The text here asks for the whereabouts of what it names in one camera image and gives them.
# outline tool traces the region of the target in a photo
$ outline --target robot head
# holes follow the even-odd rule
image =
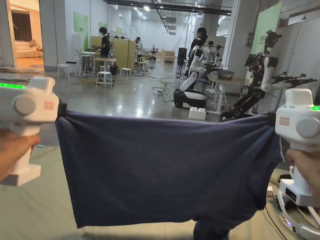
[[[208,35],[200,33],[199,36],[197,37],[198,46],[203,46],[207,41],[207,39],[208,39]]]

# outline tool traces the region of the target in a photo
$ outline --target ceiling beam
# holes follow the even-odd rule
[[[144,3],[130,0],[104,0],[108,4],[120,5],[120,6],[131,6],[131,7],[144,7],[148,6],[151,9],[156,10],[168,10],[168,11],[180,11],[180,12],[204,12],[207,14],[215,14],[222,16],[230,16],[231,11],[205,8],[205,7],[190,7],[184,5],[172,5],[172,4],[159,4],[159,3]]]

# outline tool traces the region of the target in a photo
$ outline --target poster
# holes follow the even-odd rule
[[[101,27],[105,27],[106,29],[108,29],[108,24],[106,24],[106,23],[104,23],[104,22],[99,22],[99,29],[100,29]]]
[[[251,54],[257,54],[264,48],[267,31],[275,32],[277,30],[281,8],[282,2],[259,13]]]
[[[75,33],[81,34],[81,48],[86,51],[89,47],[89,33],[88,33],[88,16],[74,12]]]

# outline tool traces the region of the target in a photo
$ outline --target metal bowl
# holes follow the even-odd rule
[[[230,80],[233,78],[234,74],[235,74],[235,72],[226,71],[226,70],[219,70],[218,71],[218,78]]]

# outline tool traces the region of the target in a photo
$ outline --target sofa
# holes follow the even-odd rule
[[[32,40],[31,42],[15,41],[16,58],[33,58],[35,51],[40,47],[35,44],[35,40]]]

